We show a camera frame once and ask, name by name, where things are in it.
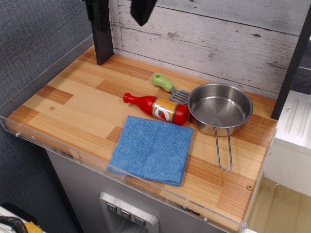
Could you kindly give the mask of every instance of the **stainless steel pan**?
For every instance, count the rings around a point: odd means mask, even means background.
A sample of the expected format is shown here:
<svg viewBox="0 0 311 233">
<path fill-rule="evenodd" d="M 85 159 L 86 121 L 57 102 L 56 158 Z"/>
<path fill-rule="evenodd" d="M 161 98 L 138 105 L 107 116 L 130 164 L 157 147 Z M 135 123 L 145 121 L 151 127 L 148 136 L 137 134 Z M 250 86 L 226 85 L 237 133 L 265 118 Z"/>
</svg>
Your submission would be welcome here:
<svg viewBox="0 0 311 233">
<path fill-rule="evenodd" d="M 194 89 L 188 98 L 191 120 L 199 130 L 215 135 L 218 165 L 221 170 L 232 169 L 230 135 L 240 131 L 253 113 L 253 103 L 240 89 L 224 84 L 209 83 Z M 228 137 L 230 168 L 221 166 L 218 136 Z"/>
</svg>

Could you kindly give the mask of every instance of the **toy kitchen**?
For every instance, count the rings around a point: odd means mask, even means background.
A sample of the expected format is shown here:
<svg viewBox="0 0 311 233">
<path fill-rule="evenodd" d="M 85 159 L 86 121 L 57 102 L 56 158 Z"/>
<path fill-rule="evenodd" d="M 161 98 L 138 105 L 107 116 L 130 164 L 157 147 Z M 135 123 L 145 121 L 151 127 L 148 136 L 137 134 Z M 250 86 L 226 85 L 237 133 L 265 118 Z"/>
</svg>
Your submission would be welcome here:
<svg viewBox="0 0 311 233">
<path fill-rule="evenodd" d="M 1 114 L 84 232 L 251 232 L 310 1 L 294 23 L 283 1 L 224 2 L 86 0 L 94 45 Z"/>
</svg>

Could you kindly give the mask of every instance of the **bottle label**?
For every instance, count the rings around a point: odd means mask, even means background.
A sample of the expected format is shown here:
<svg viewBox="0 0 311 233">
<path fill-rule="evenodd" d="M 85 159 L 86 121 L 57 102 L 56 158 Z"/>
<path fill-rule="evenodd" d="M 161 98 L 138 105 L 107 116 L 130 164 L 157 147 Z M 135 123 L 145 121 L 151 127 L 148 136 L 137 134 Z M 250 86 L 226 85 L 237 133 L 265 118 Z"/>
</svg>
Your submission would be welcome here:
<svg viewBox="0 0 311 233">
<path fill-rule="evenodd" d="M 152 107 L 152 116 L 161 120 L 173 122 L 175 109 L 178 103 L 158 98 Z"/>
</svg>

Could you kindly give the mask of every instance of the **blue microfiber towel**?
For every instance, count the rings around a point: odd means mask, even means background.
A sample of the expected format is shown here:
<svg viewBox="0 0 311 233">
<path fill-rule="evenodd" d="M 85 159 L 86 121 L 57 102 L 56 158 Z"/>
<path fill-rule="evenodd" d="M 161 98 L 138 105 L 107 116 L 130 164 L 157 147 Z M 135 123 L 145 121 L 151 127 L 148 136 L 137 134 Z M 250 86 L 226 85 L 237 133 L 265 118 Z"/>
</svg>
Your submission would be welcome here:
<svg viewBox="0 0 311 233">
<path fill-rule="evenodd" d="M 127 116 L 110 164 L 138 177 L 180 186 L 193 128 Z"/>
</svg>

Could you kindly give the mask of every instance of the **screw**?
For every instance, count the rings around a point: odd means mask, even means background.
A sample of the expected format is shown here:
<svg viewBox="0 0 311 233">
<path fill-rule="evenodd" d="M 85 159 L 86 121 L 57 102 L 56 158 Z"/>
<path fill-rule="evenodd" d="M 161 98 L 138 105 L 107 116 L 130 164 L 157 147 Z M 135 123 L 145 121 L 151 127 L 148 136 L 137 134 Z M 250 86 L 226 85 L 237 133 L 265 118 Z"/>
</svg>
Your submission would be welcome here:
<svg viewBox="0 0 311 233">
<path fill-rule="evenodd" d="M 205 218 L 202 219 L 202 221 L 203 221 L 204 223 L 208 223 L 208 218 L 205 217 Z"/>
<path fill-rule="evenodd" d="M 252 187 L 251 185 L 247 185 L 247 186 L 246 186 L 246 189 L 247 189 L 248 191 L 252 191 L 252 190 L 253 190 L 253 187 Z"/>
</svg>

